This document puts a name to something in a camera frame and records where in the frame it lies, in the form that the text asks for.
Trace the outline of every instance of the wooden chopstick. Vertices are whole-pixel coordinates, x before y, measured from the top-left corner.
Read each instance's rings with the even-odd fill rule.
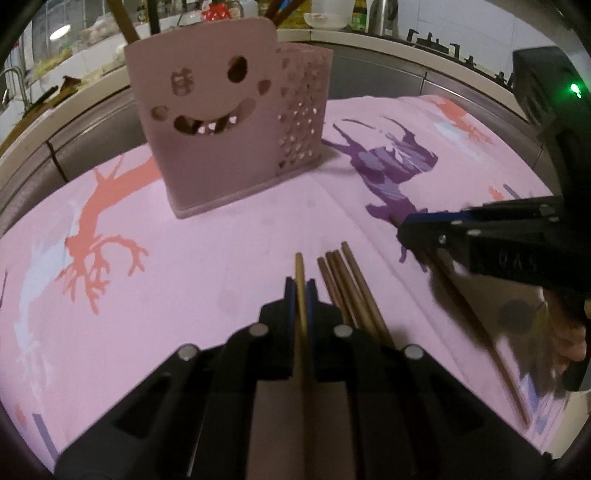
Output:
[[[318,267],[320,268],[322,279],[324,280],[324,284],[326,285],[326,290],[328,290],[329,292],[330,301],[333,303],[333,305],[339,308],[341,315],[343,317],[343,323],[352,327],[353,322],[349,317],[349,312],[347,312],[347,309],[343,302],[343,297],[340,296],[339,289],[336,286],[335,280],[332,277],[332,274],[330,273],[328,265],[326,264],[324,258],[320,257],[318,259]]]
[[[351,303],[353,304],[353,309],[355,311],[355,317],[357,318],[359,324],[361,324],[363,330],[368,332],[375,340],[378,340],[378,332],[376,331],[374,324],[369,316],[369,312],[361,299],[361,294],[359,290],[357,290],[357,286],[347,269],[347,265],[343,260],[343,257],[340,256],[340,252],[338,250],[333,252],[335,256],[335,261],[337,265],[337,269],[339,270],[339,274],[345,284],[345,291],[349,296]]]
[[[276,17],[272,18],[275,26],[279,27],[304,1],[306,0],[292,0]]]
[[[343,242],[341,244],[341,249],[343,250],[343,255],[349,264],[353,278],[359,287],[361,296],[369,309],[369,315],[380,340],[384,343],[384,345],[394,347],[394,341],[392,340],[390,332],[388,331],[388,327],[386,326],[382,312],[379,311],[379,307],[375,301],[374,295],[371,293],[363,273],[361,273],[359,264],[357,263],[357,260],[355,260],[355,256],[353,255],[349,244],[347,242]]]
[[[265,18],[273,20],[273,18],[275,18],[275,15],[277,15],[277,12],[281,8],[282,3],[283,0],[271,0],[271,2],[269,3],[269,8],[267,8],[267,13],[265,13]]]
[[[109,9],[111,13],[113,13],[113,18],[117,23],[117,26],[121,30],[125,41],[130,44],[134,41],[139,40],[139,35],[136,32],[129,15],[127,14],[125,7],[121,0],[107,0],[107,4],[109,5]]]
[[[341,298],[343,299],[343,321],[348,324],[345,320],[346,318],[350,319],[351,326],[356,328],[359,327],[359,322],[355,317],[355,311],[353,309],[353,303],[347,293],[347,287],[345,286],[345,281],[340,274],[339,267],[337,265],[335,255],[333,252],[326,252],[326,261],[328,262],[330,273],[335,280],[338,292],[340,293]]]
[[[392,225],[394,225],[396,228],[399,227],[392,217],[390,217],[390,223],[392,223]],[[446,267],[443,265],[437,254],[421,252],[417,255],[415,252],[415,257],[417,257],[417,260],[421,262],[426,261],[426,263],[431,266],[431,271],[433,274],[437,275],[437,278],[440,280],[444,290],[450,296],[457,308],[462,312],[463,317],[470,324],[478,339],[484,344],[492,358],[493,363],[496,366],[496,370],[499,372],[499,375],[503,379],[505,386],[509,390],[509,394],[511,395],[515,407],[519,412],[519,416],[523,422],[524,427],[529,428],[531,424],[530,413],[524,404],[523,398],[519,394],[519,389],[517,388],[513,377],[509,373],[509,369],[505,364],[505,361],[497,351],[495,341],[492,339],[490,333],[488,333],[488,330],[486,330],[478,318],[478,315],[472,308],[472,305],[470,305],[459,288],[456,287],[455,283],[452,282],[452,280],[447,276]]]
[[[306,275],[304,272],[304,257],[301,253],[295,255],[295,287],[298,299],[300,321],[295,329],[296,353],[300,359],[301,395],[304,428],[304,478],[314,478],[314,405],[311,391],[313,387],[312,368],[310,362],[310,345],[308,342],[308,322],[306,310]]]

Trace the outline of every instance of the deer print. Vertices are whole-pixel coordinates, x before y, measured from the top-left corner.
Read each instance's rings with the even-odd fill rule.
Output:
[[[123,159],[124,157],[121,156],[113,171],[106,177],[97,168],[94,169],[96,188],[82,207],[78,221],[79,231],[65,240],[65,246],[72,261],[60,271],[56,278],[56,280],[64,280],[64,294],[69,291],[72,301],[76,301],[78,279],[82,278],[84,293],[94,314],[99,313],[96,301],[101,294],[105,293],[105,288],[109,284],[109,281],[104,279],[103,273],[109,274],[111,270],[111,266],[102,254],[102,248],[107,244],[117,244],[129,250],[131,266],[127,272],[128,277],[133,275],[135,270],[144,271],[141,256],[148,255],[148,251],[133,240],[123,238],[121,235],[103,237],[96,232],[99,215],[102,212],[161,178],[153,158],[117,177]],[[92,265],[86,268],[86,259],[91,256]]]
[[[400,191],[400,185],[421,173],[432,171],[439,160],[435,153],[422,147],[415,140],[415,135],[396,120],[387,116],[384,119],[398,125],[404,135],[399,140],[390,132],[382,132],[389,141],[390,150],[386,147],[366,148],[351,138],[345,131],[333,124],[333,128],[347,142],[346,145],[324,141],[327,145],[351,157],[351,165],[357,170],[363,181],[381,201],[381,205],[367,205],[368,213],[378,219],[400,226],[405,218],[413,213],[426,213],[426,209],[417,209],[413,202]],[[344,119],[376,130],[357,120]],[[407,258],[407,249],[401,247],[400,263]]]

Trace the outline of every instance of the human hand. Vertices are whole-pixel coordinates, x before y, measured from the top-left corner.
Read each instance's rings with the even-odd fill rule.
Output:
[[[544,298],[548,303],[554,364],[558,374],[562,375],[571,361],[582,362],[587,356],[585,318],[578,318],[552,291],[544,290]]]

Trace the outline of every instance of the bowl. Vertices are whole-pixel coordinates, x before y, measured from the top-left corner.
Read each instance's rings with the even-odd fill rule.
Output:
[[[342,30],[349,23],[350,15],[304,14],[306,23],[316,30]]]

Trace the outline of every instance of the metal screw head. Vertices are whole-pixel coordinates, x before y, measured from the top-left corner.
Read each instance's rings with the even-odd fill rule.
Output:
[[[89,473],[85,475],[82,480],[111,480],[110,476],[104,476],[100,473]]]
[[[418,345],[409,345],[404,349],[404,355],[410,360],[420,360],[424,354],[425,350]]]
[[[269,327],[264,323],[254,323],[248,329],[248,333],[250,333],[253,337],[264,337],[267,333],[269,333]]]
[[[556,209],[554,207],[551,207],[550,205],[540,205],[540,215],[542,217],[550,217],[550,216],[555,216],[556,215]]]
[[[351,335],[353,335],[353,329],[349,325],[345,325],[344,323],[337,325],[333,331],[335,335],[339,338],[348,338]]]
[[[195,355],[197,355],[198,352],[199,352],[199,349],[196,346],[194,346],[192,343],[187,343],[186,345],[183,345],[177,351],[180,359],[185,360],[186,362],[191,360]]]

